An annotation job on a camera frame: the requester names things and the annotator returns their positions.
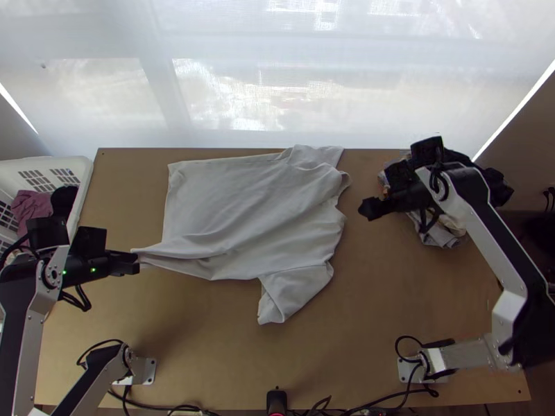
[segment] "wooden tabletop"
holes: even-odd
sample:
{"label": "wooden tabletop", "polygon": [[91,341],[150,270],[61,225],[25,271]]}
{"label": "wooden tabletop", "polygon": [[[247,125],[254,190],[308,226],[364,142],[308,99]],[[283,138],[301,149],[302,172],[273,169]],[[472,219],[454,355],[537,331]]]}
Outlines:
{"label": "wooden tabletop", "polygon": [[[100,149],[81,225],[108,229],[108,248],[160,242],[167,164],[277,150]],[[82,374],[80,353],[120,338],[156,357],[152,386],[132,397],[148,404],[201,404],[212,410],[265,408],[275,386],[292,408],[332,395],[351,408],[401,391],[393,343],[402,334],[430,342],[490,331],[497,281],[473,243],[455,250],[424,246],[404,214],[368,222],[357,213],[378,196],[376,174],[396,150],[346,150],[339,169],[352,185],[339,199],[348,217],[332,259],[330,284],[284,324],[257,324],[261,287],[205,281],[162,269],[85,285],[92,310],[58,302],[46,322],[37,403],[57,404]],[[407,345],[406,353],[414,352]],[[524,374],[460,371],[437,385],[440,397],[411,395],[409,406],[529,400]],[[386,405],[396,406],[391,400]],[[104,406],[120,407],[111,397]]]}

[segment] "white laundry basket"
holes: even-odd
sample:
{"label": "white laundry basket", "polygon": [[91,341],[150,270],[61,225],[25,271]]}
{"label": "white laundry basket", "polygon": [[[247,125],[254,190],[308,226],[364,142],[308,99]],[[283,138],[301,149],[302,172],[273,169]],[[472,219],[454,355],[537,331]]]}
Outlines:
{"label": "white laundry basket", "polygon": [[17,192],[25,189],[54,192],[64,186],[79,190],[67,220],[67,233],[72,240],[92,174],[92,162],[83,156],[28,157],[0,162],[0,252],[17,240],[17,221],[11,204]]}

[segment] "white wall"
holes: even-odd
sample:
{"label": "white wall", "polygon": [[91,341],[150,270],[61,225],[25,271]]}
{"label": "white wall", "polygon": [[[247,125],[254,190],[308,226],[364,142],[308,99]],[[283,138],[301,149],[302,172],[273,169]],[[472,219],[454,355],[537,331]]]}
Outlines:
{"label": "white wall", "polygon": [[0,96],[0,160],[50,155],[37,133]]}
{"label": "white wall", "polygon": [[472,156],[555,58],[554,13],[553,0],[0,0],[0,82],[54,155],[406,148],[439,132]]}

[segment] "black cable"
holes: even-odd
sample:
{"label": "black cable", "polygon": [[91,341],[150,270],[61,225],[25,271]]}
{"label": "black cable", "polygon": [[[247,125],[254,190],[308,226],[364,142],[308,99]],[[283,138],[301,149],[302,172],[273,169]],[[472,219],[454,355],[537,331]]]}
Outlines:
{"label": "black cable", "polygon": [[139,408],[139,409],[167,411],[167,412],[169,412],[168,416],[171,415],[172,412],[177,412],[179,410],[185,410],[185,411],[190,411],[190,412],[203,412],[203,413],[205,413],[209,416],[220,416],[216,412],[213,412],[211,410],[203,410],[203,409],[199,408],[198,406],[193,406],[191,404],[180,404],[179,406],[174,406],[174,407],[152,406],[152,405],[149,405],[149,404],[139,403],[138,401],[128,399],[127,397],[124,398],[123,396],[118,395],[113,389],[108,390],[108,394],[110,396],[114,397],[115,399],[118,399],[122,403],[123,403],[123,401],[125,401],[126,404],[129,404],[129,405],[134,406],[134,407]]}
{"label": "black cable", "polygon": [[33,248],[29,247],[28,245],[20,245],[19,249],[29,250],[33,254],[33,256],[35,256],[36,259],[40,259],[40,256],[37,253],[37,251],[34,250]]}
{"label": "black cable", "polygon": [[[316,410],[319,410],[319,411],[325,410],[327,408],[327,405],[330,404],[331,400],[332,400],[332,396],[330,395],[328,397],[325,397],[324,399],[321,399],[320,401],[317,401],[314,404],[314,406],[310,408],[310,410],[307,413],[307,416],[314,416],[314,413],[316,412]],[[323,404],[323,407],[318,409],[318,406],[321,404]]]}
{"label": "black cable", "polygon": [[545,209],[543,211],[547,212],[547,208],[549,208],[549,195],[551,194],[549,193],[549,191],[543,191],[542,193],[543,193],[543,196],[545,196]]}
{"label": "black cable", "polygon": [[83,305],[86,308],[86,309],[83,309],[83,312],[89,311],[92,308],[92,304],[80,284],[75,286],[75,291],[81,298],[81,301],[83,302]]}
{"label": "black cable", "polygon": [[551,196],[553,197],[553,200],[551,202],[551,209],[550,209],[550,211],[553,211],[553,208],[555,206],[555,188],[554,187],[549,187],[549,188],[547,188],[547,192],[549,192],[551,194]]}
{"label": "black cable", "polygon": [[131,391],[131,385],[128,384],[123,390],[123,400],[121,401],[121,407],[123,408],[123,413],[125,413],[126,416],[130,416],[129,410],[127,410],[127,396],[129,395],[130,391]]}
{"label": "black cable", "polygon": [[112,339],[109,339],[109,340],[104,340],[104,341],[101,341],[101,342],[99,342],[99,343],[96,343],[96,344],[94,344],[92,347],[87,348],[87,351],[83,352],[83,353],[79,356],[79,358],[77,358],[76,364],[77,364],[79,367],[84,367],[84,366],[85,366],[85,362],[82,361],[82,360],[83,360],[83,358],[84,358],[88,353],[90,353],[93,349],[96,349],[96,348],[98,348],[98,347],[101,347],[102,345],[109,344],[109,343],[116,343],[116,344],[123,345],[123,341],[122,341],[122,340],[118,340],[118,339],[116,339],[116,338],[112,338]]}
{"label": "black cable", "polygon": [[10,247],[6,248],[6,251],[3,252],[2,255],[0,256],[0,270],[4,268],[4,264],[6,264],[6,260],[8,259],[8,256],[10,255],[10,253],[13,252],[14,250],[17,250],[21,246],[21,244],[23,244],[23,242],[29,238],[29,234],[30,233],[28,232],[20,239],[15,241],[15,243],[13,243]]}
{"label": "black cable", "polygon": [[424,347],[424,345],[417,338],[414,338],[413,336],[410,336],[410,335],[401,335],[399,338],[395,340],[395,353],[397,353],[397,356],[399,357],[399,359],[405,361],[406,363],[421,363],[422,360],[419,360],[417,358],[409,359],[401,355],[401,353],[399,352],[399,343],[403,340],[412,340],[418,345],[420,345],[420,348]]}
{"label": "black cable", "polygon": [[65,291],[60,292],[60,300],[63,300],[69,303],[70,305],[73,305],[76,308],[79,308],[83,312],[90,311],[90,309],[92,308],[92,304],[80,284],[75,286],[75,291],[77,292],[77,295],[79,296],[80,300],[78,300],[71,293],[68,293]]}

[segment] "wrinkled fabric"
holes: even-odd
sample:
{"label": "wrinkled fabric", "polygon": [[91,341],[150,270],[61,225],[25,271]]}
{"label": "wrinkled fabric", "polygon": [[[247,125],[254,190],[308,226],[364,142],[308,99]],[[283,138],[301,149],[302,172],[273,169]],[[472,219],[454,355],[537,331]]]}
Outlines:
{"label": "wrinkled fabric", "polygon": [[32,218],[44,218],[52,215],[52,204],[50,193],[39,193],[35,191],[19,191],[12,202],[12,213],[19,227],[19,237],[27,234],[27,220]]}
{"label": "wrinkled fabric", "polygon": [[162,241],[142,263],[208,280],[259,279],[258,322],[284,322],[333,275],[350,184],[339,147],[169,165]]}

